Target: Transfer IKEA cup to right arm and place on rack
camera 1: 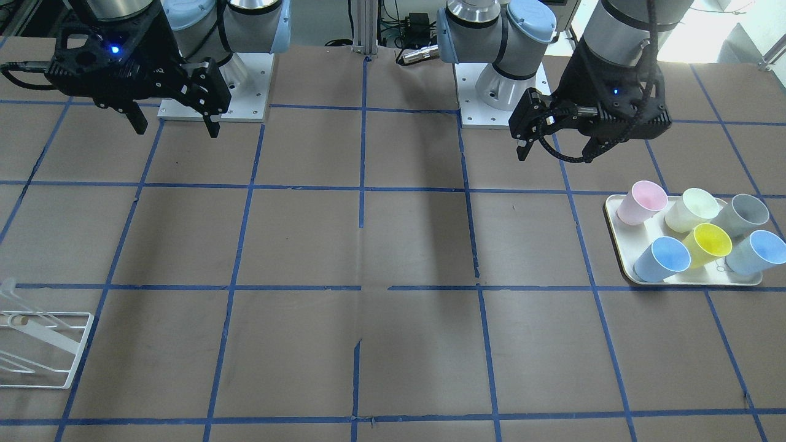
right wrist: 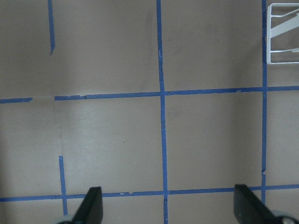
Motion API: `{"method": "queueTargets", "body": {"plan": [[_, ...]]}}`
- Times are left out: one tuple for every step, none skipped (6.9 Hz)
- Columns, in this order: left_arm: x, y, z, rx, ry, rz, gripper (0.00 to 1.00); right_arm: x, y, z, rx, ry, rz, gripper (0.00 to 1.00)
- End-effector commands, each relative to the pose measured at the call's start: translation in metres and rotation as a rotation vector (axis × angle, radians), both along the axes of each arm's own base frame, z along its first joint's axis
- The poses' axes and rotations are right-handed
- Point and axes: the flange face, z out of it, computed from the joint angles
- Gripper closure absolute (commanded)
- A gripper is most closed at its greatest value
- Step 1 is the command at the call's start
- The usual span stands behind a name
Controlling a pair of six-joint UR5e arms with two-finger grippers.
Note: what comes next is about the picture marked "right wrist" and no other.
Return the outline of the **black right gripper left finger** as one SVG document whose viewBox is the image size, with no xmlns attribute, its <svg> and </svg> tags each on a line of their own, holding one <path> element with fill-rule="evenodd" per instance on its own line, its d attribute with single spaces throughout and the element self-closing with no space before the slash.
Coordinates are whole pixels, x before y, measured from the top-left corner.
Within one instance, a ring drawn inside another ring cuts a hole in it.
<svg viewBox="0 0 299 224">
<path fill-rule="evenodd" d="M 103 219 L 103 202 L 101 187 L 91 187 L 77 212 L 72 224 L 101 224 Z"/>
</svg>

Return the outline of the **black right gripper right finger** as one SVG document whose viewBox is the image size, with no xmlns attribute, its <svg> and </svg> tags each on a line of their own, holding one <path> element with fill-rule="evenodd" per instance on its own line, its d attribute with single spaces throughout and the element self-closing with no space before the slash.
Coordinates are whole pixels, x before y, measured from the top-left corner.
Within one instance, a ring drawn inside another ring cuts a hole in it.
<svg viewBox="0 0 299 224">
<path fill-rule="evenodd" d="M 234 215 L 239 224 L 279 223 L 279 219 L 245 184 L 235 185 Z"/>
</svg>

